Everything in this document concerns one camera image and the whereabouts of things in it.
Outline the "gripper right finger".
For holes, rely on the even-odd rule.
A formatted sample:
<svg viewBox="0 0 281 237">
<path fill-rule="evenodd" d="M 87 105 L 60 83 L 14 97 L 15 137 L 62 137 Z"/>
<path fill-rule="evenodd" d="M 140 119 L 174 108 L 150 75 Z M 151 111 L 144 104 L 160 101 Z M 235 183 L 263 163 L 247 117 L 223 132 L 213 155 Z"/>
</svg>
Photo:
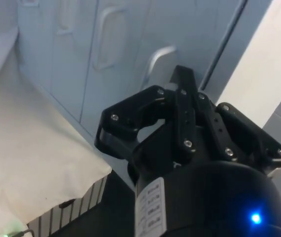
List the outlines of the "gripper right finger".
<svg viewBox="0 0 281 237">
<path fill-rule="evenodd" d="M 229 179 L 269 179 L 281 170 L 281 143 L 233 105 L 215 105 L 193 83 L 197 141 L 193 172 Z"/>
</svg>

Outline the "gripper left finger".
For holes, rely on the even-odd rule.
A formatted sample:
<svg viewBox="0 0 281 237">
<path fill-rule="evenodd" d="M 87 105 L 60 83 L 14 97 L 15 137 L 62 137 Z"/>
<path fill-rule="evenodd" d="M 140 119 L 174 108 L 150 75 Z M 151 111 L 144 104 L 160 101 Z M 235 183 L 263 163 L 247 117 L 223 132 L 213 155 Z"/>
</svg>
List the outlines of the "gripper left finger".
<svg viewBox="0 0 281 237">
<path fill-rule="evenodd" d="M 164 173 L 173 163 L 188 164 L 196 152 L 194 71 L 177 65 L 176 90 L 151 86 L 103 110 L 95 147 L 128 162 L 136 183 L 141 172 Z"/>
</svg>

